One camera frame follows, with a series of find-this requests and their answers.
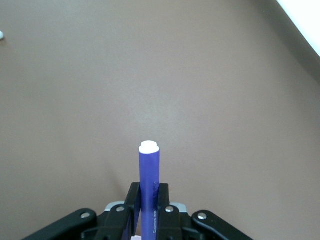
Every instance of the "screw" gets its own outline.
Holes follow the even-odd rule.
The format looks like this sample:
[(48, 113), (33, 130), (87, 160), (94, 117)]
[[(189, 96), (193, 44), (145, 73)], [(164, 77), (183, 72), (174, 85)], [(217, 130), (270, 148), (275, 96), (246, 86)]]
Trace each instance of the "screw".
[(174, 208), (173, 208), (172, 206), (167, 206), (167, 207), (165, 208), (165, 211), (166, 211), (167, 213), (172, 213), (172, 212), (174, 211)]
[(88, 212), (85, 212), (85, 213), (83, 213), (83, 214), (81, 214), (81, 218), (82, 219), (86, 219), (87, 217), (89, 217), (90, 216), (90, 213), (88, 213)]
[(116, 211), (117, 211), (117, 212), (122, 212), (123, 210), (125, 210), (125, 208), (124, 208), (123, 206), (118, 206), (118, 207), (116, 208)]
[(200, 220), (206, 220), (206, 219), (207, 219), (207, 215), (206, 215), (205, 213), (203, 213), (203, 212), (200, 212), (200, 213), (198, 214), (198, 219), (200, 219)]

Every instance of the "beige tabletop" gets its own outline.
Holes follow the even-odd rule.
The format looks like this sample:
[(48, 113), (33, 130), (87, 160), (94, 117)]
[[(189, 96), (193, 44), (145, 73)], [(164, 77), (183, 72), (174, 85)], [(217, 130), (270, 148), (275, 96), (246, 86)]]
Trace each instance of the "beige tabletop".
[(0, 1), (0, 238), (160, 181), (255, 240), (319, 240), (320, 82), (251, 0)]

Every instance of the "silver screw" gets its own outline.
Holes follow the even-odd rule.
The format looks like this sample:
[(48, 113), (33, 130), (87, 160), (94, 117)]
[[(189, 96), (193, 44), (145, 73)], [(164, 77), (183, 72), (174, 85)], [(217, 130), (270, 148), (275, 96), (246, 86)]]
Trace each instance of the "silver screw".
[(86, 219), (86, 218), (88, 218), (90, 216), (90, 213), (88, 213), (88, 212), (85, 212), (85, 213), (83, 213), (83, 214), (81, 214), (81, 218), (82, 219)]
[(206, 220), (206, 219), (207, 219), (207, 215), (206, 215), (205, 213), (203, 213), (203, 212), (200, 212), (200, 213), (198, 214), (198, 219), (200, 219), (200, 220)]
[(167, 206), (167, 207), (165, 208), (165, 211), (166, 211), (167, 213), (172, 213), (172, 212), (174, 211), (174, 208), (173, 208), (172, 206)]
[(123, 206), (118, 206), (118, 207), (116, 208), (116, 211), (117, 211), (117, 212), (122, 212), (123, 210), (125, 210), (125, 208), (124, 208)]

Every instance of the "purple marker barrel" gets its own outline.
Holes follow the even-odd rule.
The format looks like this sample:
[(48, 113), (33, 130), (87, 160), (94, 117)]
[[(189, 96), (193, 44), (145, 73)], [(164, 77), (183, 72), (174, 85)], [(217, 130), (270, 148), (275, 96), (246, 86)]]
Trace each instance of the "purple marker barrel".
[(142, 240), (156, 240), (158, 228), (158, 194), (160, 184), (160, 149), (154, 141), (139, 147)]

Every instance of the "blue marker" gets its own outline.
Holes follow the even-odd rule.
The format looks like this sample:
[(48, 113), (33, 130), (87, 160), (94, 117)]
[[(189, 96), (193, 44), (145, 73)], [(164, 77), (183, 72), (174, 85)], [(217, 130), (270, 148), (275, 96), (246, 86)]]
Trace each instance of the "blue marker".
[(160, 149), (154, 141), (139, 147), (142, 240), (156, 240), (158, 228), (158, 194), (160, 184)]

